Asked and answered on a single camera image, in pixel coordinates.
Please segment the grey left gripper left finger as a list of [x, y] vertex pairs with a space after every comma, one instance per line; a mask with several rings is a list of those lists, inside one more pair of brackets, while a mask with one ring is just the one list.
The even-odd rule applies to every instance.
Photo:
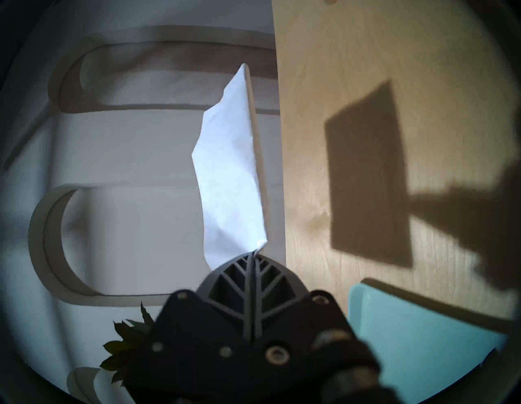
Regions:
[[173, 292], [130, 356], [122, 385], [135, 403], [248, 403], [254, 341], [254, 253]]

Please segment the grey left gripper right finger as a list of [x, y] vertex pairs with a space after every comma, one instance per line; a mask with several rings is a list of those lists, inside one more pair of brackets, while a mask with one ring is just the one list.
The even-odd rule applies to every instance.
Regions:
[[355, 336], [333, 295], [308, 290], [299, 277], [262, 255], [252, 257], [252, 344], [263, 359], [282, 368], [317, 362], [331, 346]]

